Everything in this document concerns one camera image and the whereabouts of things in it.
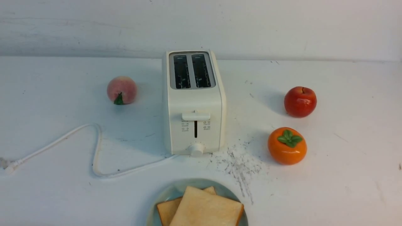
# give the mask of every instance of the toaster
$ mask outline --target toaster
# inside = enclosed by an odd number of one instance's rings
[[[225,144],[226,95],[215,54],[168,51],[162,75],[165,148],[193,157],[219,151]]]

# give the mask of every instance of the bread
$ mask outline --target bread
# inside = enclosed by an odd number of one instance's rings
[[[237,226],[243,211],[240,202],[188,186],[170,226]]]
[[[204,189],[205,192],[208,192],[209,194],[216,195],[215,189],[213,186],[207,187]],[[176,210],[178,206],[180,205],[182,197],[162,202],[156,205],[156,208],[158,209],[160,221],[162,222],[162,226],[169,226],[170,222],[173,219],[174,214],[176,213]]]

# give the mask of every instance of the toaster top panel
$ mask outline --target toaster top panel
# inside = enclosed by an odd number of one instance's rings
[[[207,52],[175,52],[169,55],[172,89],[205,89],[216,85],[211,58]]]

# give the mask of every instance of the green leaf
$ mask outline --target green leaf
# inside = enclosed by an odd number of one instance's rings
[[[293,143],[293,142],[286,142],[286,145],[288,145],[288,146],[291,147],[291,148],[296,147],[296,144]]]
[[[282,143],[286,143],[286,142],[288,142],[288,139],[286,139],[284,136],[280,136],[280,137],[278,137],[278,141],[282,142]]]
[[[300,136],[294,135],[292,136],[292,138],[290,139],[293,143],[299,143],[303,140],[303,138],[301,138]]]
[[[119,95],[116,97],[115,101],[113,102],[115,105],[123,105],[123,95],[119,93]]]
[[[292,133],[292,131],[286,129],[285,131],[283,131],[283,136],[284,136],[286,139],[290,139],[290,138],[293,136],[293,133]]]

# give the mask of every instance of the orange persimmon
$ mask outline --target orange persimmon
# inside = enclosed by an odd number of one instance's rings
[[[293,165],[307,153],[307,144],[303,136],[296,130],[281,127],[268,137],[268,150],[275,161],[282,165]]]

